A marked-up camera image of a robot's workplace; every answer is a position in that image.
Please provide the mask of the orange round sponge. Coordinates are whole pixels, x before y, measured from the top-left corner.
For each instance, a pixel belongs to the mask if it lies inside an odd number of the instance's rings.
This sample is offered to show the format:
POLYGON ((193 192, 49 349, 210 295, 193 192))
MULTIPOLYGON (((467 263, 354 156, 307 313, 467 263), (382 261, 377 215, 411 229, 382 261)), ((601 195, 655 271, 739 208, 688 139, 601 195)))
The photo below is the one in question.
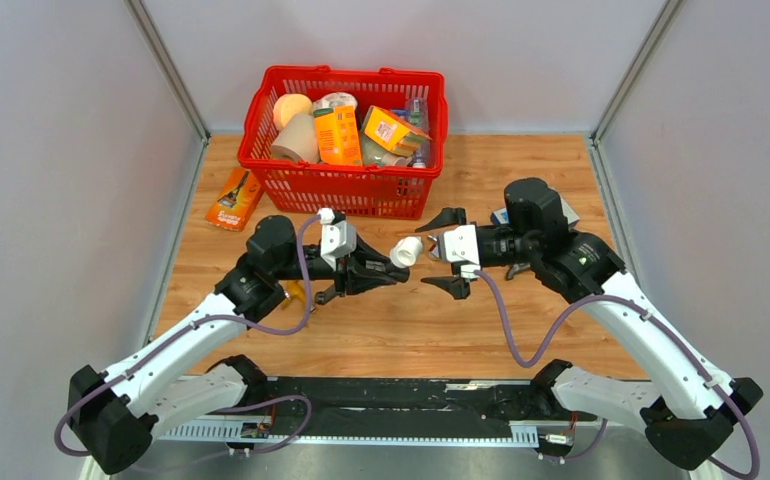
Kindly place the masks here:
POLYGON ((272 110, 273 124, 278 131, 283 130, 290 120, 298 115, 311 113, 312 100, 304 94, 288 93, 280 96, 272 110))

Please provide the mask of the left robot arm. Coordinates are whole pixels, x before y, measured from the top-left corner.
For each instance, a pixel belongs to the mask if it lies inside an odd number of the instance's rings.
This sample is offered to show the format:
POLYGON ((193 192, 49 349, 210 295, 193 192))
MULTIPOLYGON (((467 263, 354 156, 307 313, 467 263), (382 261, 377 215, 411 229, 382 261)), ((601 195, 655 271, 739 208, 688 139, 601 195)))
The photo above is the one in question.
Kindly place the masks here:
POLYGON ((247 357, 188 371, 219 346, 250 330, 286 298, 283 282, 303 285, 304 305, 404 283, 411 261, 368 245, 346 216, 323 208, 312 219, 320 241, 282 215, 260 220, 244 253, 214 289, 174 327, 102 370, 85 366, 70 378, 68 407, 53 441, 63 454, 89 456, 106 474, 137 464, 167 432, 210 413, 254 414, 271 405, 265 375, 247 357))

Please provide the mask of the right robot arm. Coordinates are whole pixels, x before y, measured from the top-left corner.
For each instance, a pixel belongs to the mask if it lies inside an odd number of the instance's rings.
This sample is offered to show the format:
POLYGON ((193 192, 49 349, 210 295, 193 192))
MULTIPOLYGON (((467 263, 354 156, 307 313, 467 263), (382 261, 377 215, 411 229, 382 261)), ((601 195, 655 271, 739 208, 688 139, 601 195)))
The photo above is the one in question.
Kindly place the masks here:
POLYGON ((598 376, 540 353, 520 358, 537 367, 534 410, 553 419, 583 412, 643 434, 665 460, 687 471, 715 462, 716 452, 740 429, 750 451, 749 478, 761 462, 748 413, 761 400, 751 378, 734 377, 695 349, 648 299, 624 261, 600 237, 570 225, 561 195, 544 180, 509 183, 507 219, 479 225, 461 208, 447 207, 427 224, 433 252, 447 276, 430 284, 457 300, 492 267, 529 266, 535 278, 566 301, 566 313, 586 312, 644 370, 643 381, 598 376))

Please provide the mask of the beige paper roll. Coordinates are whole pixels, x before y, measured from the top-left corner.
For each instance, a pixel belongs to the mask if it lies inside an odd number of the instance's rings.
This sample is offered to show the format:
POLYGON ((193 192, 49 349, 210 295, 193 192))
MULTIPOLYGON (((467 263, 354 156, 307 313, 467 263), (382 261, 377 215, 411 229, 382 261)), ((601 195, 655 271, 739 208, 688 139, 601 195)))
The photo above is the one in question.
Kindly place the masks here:
POLYGON ((293 116, 270 146, 272 159, 316 164, 320 161, 314 118, 300 113, 293 116))

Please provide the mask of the red plastic shopping basket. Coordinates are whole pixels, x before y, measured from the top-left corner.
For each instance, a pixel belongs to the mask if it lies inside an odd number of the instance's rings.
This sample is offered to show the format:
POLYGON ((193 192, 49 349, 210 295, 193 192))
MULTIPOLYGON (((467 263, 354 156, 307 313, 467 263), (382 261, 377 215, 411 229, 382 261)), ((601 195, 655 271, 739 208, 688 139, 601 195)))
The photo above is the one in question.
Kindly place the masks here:
POLYGON ((445 78, 271 66, 243 127, 239 164, 278 209, 418 219, 444 165, 445 78))

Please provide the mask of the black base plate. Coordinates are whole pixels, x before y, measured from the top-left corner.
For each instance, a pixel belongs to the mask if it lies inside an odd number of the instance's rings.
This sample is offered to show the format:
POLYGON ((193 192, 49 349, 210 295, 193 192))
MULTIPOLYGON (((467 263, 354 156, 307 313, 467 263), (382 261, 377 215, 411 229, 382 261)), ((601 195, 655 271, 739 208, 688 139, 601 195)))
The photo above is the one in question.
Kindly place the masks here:
POLYGON ((328 437, 491 439, 516 421, 569 423, 571 414, 527 380, 277 377, 250 388, 245 405, 304 396, 304 434, 328 437))

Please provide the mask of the clear plastic bottle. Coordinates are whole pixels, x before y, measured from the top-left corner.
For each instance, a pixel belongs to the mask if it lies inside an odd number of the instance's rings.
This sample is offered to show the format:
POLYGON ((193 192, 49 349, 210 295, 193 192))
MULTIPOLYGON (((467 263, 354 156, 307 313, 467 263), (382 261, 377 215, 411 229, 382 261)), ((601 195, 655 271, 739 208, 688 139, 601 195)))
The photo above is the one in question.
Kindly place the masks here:
MULTIPOLYGON (((427 102, 421 97, 412 97, 406 103, 406 121, 423 131, 429 133, 429 119, 427 102)), ((410 166, 412 168, 426 168, 430 157, 430 140, 424 140, 414 152, 410 166)))

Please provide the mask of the steel grey faucet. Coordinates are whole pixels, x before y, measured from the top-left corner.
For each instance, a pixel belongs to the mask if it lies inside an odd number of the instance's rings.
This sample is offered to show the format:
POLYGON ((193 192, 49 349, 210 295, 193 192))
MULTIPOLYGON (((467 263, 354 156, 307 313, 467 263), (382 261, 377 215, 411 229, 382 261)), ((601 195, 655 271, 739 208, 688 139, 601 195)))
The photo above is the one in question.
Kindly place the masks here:
POLYGON ((505 280, 511 281, 517 275, 528 272, 530 268, 531 268, 531 265, 529 263, 518 263, 518 264, 512 265, 508 268, 505 274, 505 280))

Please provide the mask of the white plastic pipe fitting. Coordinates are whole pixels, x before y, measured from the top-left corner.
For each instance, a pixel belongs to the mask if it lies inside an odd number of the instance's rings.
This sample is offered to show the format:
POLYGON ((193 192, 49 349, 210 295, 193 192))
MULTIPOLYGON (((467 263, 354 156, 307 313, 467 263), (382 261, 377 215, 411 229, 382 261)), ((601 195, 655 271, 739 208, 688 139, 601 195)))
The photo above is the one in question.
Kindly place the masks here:
POLYGON ((397 242, 390 250, 389 259, 398 268, 412 267, 424 251, 420 237, 409 236, 397 242))

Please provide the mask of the blue white razor box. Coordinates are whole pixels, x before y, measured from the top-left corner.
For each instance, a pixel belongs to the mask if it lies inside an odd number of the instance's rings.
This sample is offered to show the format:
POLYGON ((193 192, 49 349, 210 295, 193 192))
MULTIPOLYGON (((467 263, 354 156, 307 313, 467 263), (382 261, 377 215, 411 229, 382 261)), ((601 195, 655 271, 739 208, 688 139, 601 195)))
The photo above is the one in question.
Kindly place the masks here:
MULTIPOLYGON (((561 205, 562 205, 563 215, 566 218, 566 221, 568 223, 568 227, 569 228, 576 227, 580 221, 579 215, 573 210, 573 208, 568 204, 568 202, 564 198, 561 199, 561 205)), ((505 208, 500 208, 498 210, 495 210, 490 215, 490 220, 493 225, 508 224, 509 218, 508 218, 507 210, 505 208)))

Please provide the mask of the brass yellow faucet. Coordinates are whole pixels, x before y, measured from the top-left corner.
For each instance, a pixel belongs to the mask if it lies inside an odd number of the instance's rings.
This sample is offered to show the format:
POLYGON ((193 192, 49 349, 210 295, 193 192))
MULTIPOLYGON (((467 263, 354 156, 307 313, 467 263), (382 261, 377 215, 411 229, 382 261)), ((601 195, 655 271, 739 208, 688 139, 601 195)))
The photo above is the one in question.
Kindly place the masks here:
POLYGON ((287 309, 294 301, 306 304, 305 283, 300 280, 291 280, 283 284, 285 299, 280 304, 282 310, 287 309))

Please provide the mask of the white tape roll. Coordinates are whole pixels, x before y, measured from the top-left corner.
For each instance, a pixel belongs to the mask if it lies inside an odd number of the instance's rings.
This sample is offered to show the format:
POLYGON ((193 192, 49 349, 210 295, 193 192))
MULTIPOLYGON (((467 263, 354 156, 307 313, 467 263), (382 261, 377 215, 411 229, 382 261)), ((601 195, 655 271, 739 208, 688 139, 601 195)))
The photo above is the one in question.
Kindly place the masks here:
POLYGON ((322 109, 335 109, 345 106, 357 109, 358 100, 354 95, 348 92, 332 92, 314 101, 312 104, 312 111, 315 112, 322 109))

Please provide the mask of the orange tall box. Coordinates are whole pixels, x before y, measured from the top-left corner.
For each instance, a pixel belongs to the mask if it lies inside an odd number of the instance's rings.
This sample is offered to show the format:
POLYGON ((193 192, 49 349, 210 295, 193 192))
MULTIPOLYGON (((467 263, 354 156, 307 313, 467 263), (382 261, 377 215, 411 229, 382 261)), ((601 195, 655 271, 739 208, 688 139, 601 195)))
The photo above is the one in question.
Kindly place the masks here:
POLYGON ((338 166, 363 165, 355 109, 349 106, 313 112, 320 160, 338 166))

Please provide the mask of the orange razor box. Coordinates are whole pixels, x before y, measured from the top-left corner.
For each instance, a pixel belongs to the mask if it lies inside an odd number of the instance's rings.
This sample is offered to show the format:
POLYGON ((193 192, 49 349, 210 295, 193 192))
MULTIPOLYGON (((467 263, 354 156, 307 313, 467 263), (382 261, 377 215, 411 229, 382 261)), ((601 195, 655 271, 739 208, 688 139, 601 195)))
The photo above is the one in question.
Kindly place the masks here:
POLYGON ((205 220, 210 225, 241 232, 245 229, 263 195, 259 180, 246 168, 230 173, 220 196, 212 202, 205 220))

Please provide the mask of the orange yellow tilted box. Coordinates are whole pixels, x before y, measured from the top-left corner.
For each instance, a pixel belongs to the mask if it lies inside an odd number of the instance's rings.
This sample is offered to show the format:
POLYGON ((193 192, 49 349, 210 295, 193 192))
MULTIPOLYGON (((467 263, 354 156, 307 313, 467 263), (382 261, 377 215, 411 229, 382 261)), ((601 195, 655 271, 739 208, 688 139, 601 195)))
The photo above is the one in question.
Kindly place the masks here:
POLYGON ((378 106, 368 109, 362 133, 387 152, 403 157, 412 156, 431 141, 420 128, 378 106))

